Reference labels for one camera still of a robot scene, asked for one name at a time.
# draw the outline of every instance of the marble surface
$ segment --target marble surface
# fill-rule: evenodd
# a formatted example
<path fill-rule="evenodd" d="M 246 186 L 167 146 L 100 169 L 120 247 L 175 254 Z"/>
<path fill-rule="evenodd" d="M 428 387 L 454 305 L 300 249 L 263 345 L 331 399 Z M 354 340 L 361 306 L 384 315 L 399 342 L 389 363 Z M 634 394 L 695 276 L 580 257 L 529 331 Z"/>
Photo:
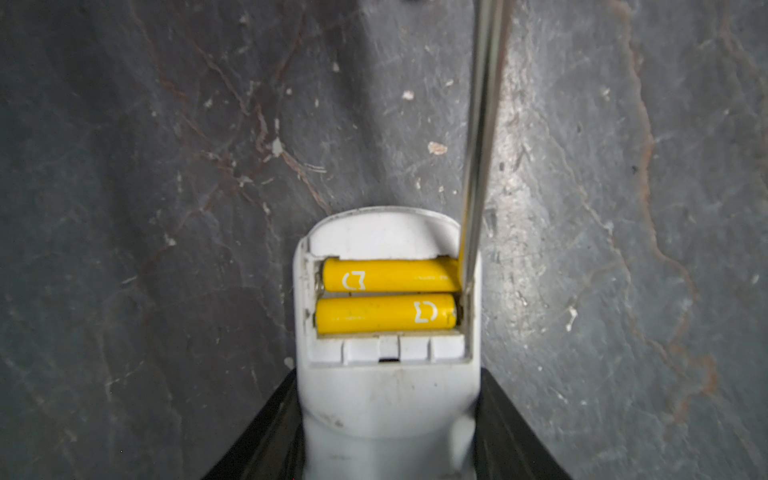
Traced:
<path fill-rule="evenodd" d="M 768 478 L 766 25 L 517 5 L 483 363 L 574 478 Z M 0 6 L 0 477 L 201 477 L 293 365 L 298 239 L 459 217 L 471 43 L 449 0 Z"/>

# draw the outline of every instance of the battery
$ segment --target battery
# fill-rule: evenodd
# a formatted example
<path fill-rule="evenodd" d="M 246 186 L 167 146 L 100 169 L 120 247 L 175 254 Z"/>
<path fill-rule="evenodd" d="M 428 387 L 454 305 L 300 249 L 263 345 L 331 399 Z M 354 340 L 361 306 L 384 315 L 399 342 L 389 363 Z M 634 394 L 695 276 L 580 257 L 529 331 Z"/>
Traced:
<path fill-rule="evenodd" d="M 326 292 L 427 293 L 458 292 L 458 261 L 451 257 L 430 260 L 339 260 L 323 264 Z"/>
<path fill-rule="evenodd" d="M 451 329 L 456 304 L 450 293 L 325 298 L 317 301 L 315 321 L 321 335 Z"/>

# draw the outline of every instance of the metal rod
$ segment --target metal rod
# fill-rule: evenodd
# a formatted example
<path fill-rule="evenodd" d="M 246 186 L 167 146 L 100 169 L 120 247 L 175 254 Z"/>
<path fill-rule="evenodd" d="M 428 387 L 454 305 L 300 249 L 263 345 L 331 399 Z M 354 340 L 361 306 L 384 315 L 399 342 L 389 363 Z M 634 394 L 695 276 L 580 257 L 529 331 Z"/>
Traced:
<path fill-rule="evenodd" d="M 475 50 L 472 56 L 472 89 L 464 172 L 464 215 L 458 252 L 458 275 L 465 296 L 471 291 L 475 278 L 512 0 L 478 0 L 475 8 Z"/>

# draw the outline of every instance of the white plastic casing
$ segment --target white plastic casing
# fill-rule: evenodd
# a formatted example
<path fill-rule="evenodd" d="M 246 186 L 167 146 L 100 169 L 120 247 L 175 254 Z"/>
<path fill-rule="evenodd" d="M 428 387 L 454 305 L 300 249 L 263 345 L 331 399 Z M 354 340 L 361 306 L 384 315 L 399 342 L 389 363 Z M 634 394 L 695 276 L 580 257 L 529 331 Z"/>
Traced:
<path fill-rule="evenodd" d="M 293 258 L 296 370 L 307 480 L 475 477 L 479 262 L 473 307 L 453 330 L 318 336 L 314 325 L 326 258 L 457 257 L 458 242 L 453 219 L 407 207 L 333 215 L 299 242 Z"/>

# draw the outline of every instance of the white plastic device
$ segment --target white plastic device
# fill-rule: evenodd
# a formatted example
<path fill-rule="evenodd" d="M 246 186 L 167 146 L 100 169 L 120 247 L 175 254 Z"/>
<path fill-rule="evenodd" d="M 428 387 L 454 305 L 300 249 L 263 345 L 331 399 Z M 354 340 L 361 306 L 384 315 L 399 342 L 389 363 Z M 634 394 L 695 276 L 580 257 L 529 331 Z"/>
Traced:
<path fill-rule="evenodd" d="M 320 221 L 293 257 L 296 373 L 306 480 L 475 478 L 481 265 L 472 307 L 452 330 L 319 336 L 319 269 L 341 260 L 456 258 L 459 225 L 409 207 L 369 207 Z"/>

